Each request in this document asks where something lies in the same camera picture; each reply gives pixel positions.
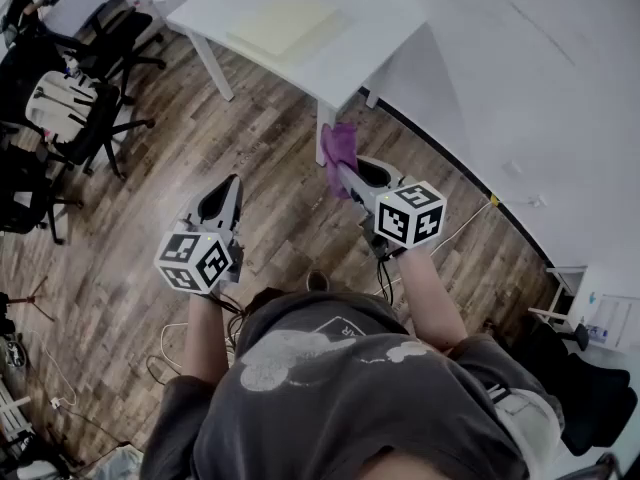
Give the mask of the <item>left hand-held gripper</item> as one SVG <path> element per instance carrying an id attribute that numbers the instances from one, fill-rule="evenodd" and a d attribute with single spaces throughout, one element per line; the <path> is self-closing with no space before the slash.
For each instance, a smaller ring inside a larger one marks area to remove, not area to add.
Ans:
<path id="1" fill-rule="evenodd" d="M 196 197 L 187 218 L 162 237 L 154 266 L 174 290 L 209 295 L 220 283 L 237 283 L 244 252 L 235 227 L 240 220 L 243 183 L 229 175 Z"/>

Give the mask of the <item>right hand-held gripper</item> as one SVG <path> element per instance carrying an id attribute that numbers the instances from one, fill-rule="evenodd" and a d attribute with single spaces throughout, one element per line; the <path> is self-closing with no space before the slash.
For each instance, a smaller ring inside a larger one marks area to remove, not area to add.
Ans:
<path id="1" fill-rule="evenodd" d="M 365 239 L 378 258 L 398 256 L 442 233 L 446 198 L 426 181 L 403 177 L 391 164 L 357 156 L 357 167 L 340 162 L 338 180 L 367 217 Z"/>

